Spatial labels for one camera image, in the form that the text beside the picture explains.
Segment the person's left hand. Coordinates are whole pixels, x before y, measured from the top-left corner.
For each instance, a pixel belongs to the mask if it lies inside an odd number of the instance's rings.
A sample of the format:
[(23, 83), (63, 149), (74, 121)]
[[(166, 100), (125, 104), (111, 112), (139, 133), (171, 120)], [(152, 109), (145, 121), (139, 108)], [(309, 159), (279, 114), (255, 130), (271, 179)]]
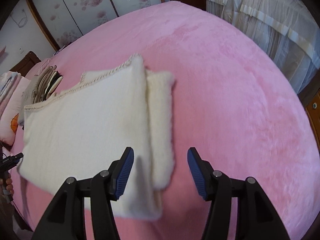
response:
[(5, 192), (9, 192), (11, 195), (14, 195), (14, 187), (12, 184), (11, 174), (5, 172), (1, 178), (1, 188), (5, 189)]

